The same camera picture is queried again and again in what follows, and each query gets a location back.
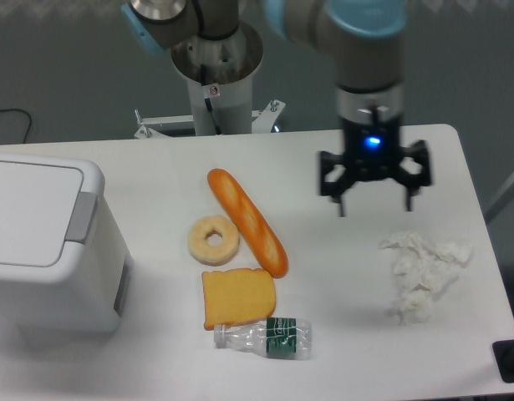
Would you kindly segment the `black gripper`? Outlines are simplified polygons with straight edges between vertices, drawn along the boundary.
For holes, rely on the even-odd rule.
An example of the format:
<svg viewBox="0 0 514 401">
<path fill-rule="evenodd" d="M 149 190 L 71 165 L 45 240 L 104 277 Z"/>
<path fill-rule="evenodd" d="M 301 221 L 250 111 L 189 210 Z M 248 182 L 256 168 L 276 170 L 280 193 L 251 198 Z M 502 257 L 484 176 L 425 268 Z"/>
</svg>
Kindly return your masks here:
<svg viewBox="0 0 514 401">
<path fill-rule="evenodd" d="M 320 151 L 319 194 L 346 216 L 343 195 L 357 181 L 385 180 L 398 169 L 396 181 L 405 188 L 405 209 L 413 210 L 413 198 L 432 185 L 430 150 L 425 140 L 400 148 L 400 116 L 383 120 L 381 109 L 362 109 L 362 123 L 342 119 L 344 154 Z"/>
</svg>

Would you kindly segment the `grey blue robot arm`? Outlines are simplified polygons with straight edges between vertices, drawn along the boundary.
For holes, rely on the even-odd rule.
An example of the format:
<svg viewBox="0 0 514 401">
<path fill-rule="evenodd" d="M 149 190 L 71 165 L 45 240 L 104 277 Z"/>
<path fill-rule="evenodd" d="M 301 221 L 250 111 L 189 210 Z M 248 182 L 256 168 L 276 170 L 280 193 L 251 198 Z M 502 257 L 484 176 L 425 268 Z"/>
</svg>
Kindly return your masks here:
<svg viewBox="0 0 514 401">
<path fill-rule="evenodd" d="M 121 11 L 140 44 L 168 51 L 186 80 L 198 135 L 252 128 L 252 77 L 263 57 L 237 1 L 127 1 Z M 403 115 L 401 1 L 266 1 L 269 26 L 336 64 L 344 151 L 319 155 L 319 192 L 335 203 L 359 182 L 392 179 L 411 200 L 432 183 L 427 144 L 400 143 Z"/>
</svg>

